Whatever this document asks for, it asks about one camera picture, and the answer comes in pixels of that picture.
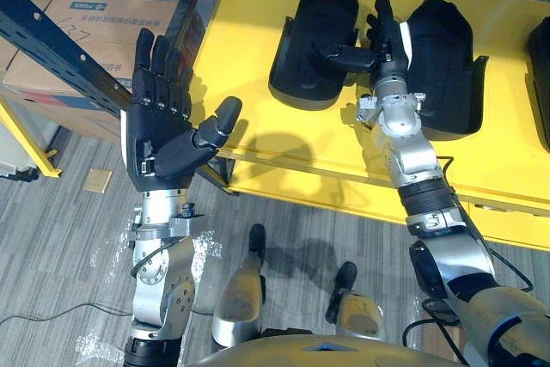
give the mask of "yellow shelf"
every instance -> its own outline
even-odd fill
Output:
[[[194,65],[192,120],[213,113],[226,96],[237,96],[243,101],[240,121],[220,155],[388,186],[370,133],[353,125],[356,98],[364,89],[344,88],[334,105],[319,112],[287,107],[269,92],[284,18],[294,16],[298,1],[220,0]],[[392,4],[405,20],[423,1]],[[474,56],[490,56],[481,130],[434,143],[438,155],[455,157],[449,180],[463,199],[550,215],[550,154],[536,132],[524,51],[530,31],[548,14],[548,3],[448,1],[474,30]],[[359,2],[357,27],[363,32],[374,0]]]
[[[244,161],[236,163],[229,187],[240,193],[405,223],[405,211],[392,188]],[[550,251],[550,217],[464,206],[488,241]]]

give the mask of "yellow table leg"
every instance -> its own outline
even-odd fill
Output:
[[[61,169],[56,169],[48,161],[49,156],[55,155],[57,151],[49,151],[47,154],[34,142],[25,127],[21,124],[15,113],[9,107],[8,102],[0,96],[0,119],[8,131],[17,139],[17,142],[24,148],[28,155],[33,159],[40,172],[45,176],[59,178]]]

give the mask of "small cardboard piece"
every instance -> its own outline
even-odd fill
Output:
[[[113,171],[91,168],[82,189],[92,193],[105,193]]]

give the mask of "screw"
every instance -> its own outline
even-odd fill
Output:
[[[181,215],[184,218],[190,218],[195,216],[195,204],[192,202],[185,203],[182,206]]]

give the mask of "cardboard box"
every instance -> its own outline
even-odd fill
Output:
[[[139,31],[148,28],[155,35],[164,34],[175,5],[157,0],[52,0],[46,14],[111,76],[131,89]],[[82,99],[80,106],[76,100],[64,100],[73,107],[94,105],[21,52],[3,82],[20,93]]]
[[[176,2],[157,0],[52,0],[46,14],[128,90],[141,28],[164,34]],[[183,64],[193,64],[205,29],[198,14],[184,39]],[[10,96],[66,128],[119,141],[119,120],[18,52],[3,79]]]
[[[0,94],[80,135],[120,143],[120,122],[107,112],[47,106],[31,97],[6,92],[5,89],[0,90]]]

